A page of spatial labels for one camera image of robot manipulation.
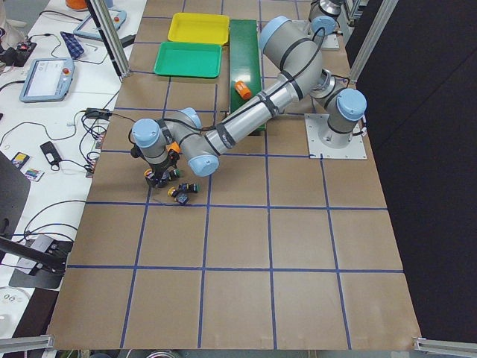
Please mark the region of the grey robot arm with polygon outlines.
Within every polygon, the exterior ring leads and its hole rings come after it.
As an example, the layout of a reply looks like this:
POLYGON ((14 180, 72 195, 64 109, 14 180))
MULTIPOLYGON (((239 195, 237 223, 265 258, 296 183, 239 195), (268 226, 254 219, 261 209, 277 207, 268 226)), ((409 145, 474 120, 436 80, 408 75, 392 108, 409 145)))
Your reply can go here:
POLYGON ((345 0, 314 0, 311 2, 309 22, 312 32, 323 28, 330 35, 337 27, 337 19, 345 0))
POLYGON ((168 170, 183 157, 198 177, 211 175, 219 157, 288 105, 310 95, 329 114, 319 132, 323 144, 344 148, 356 123, 367 109, 367 100, 357 89, 340 85, 323 67, 321 46, 326 30, 313 21, 308 31, 290 19, 278 16, 262 30, 259 47, 279 69, 276 82, 258 92, 218 124, 205 128, 190 107, 170 118, 140 119, 132 129, 130 154, 150 166, 148 184, 161 187, 168 170))

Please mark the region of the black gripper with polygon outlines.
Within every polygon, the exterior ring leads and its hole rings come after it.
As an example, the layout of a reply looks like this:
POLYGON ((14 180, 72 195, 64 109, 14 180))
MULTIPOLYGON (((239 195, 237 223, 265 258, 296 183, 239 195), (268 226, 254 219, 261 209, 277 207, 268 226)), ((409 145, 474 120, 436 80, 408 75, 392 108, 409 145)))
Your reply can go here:
POLYGON ((176 180, 171 179, 169 172, 172 169, 177 169, 177 161, 179 159, 179 156, 145 157, 150 166, 144 173, 148 185, 153 188, 162 188, 170 181, 176 180))

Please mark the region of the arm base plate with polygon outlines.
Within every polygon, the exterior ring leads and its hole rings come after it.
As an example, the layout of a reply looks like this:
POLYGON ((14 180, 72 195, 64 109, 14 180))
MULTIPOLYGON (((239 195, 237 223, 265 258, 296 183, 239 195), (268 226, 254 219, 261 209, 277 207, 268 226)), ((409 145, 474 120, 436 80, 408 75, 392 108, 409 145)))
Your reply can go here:
POLYGON ((356 123, 353 131, 338 134, 328 126, 328 114, 306 113, 306 136, 309 157, 330 160, 366 160, 364 140, 358 134, 361 128, 356 123))
POLYGON ((312 39, 321 45, 323 51, 338 51, 338 35, 335 34, 337 25, 312 25, 312 39))

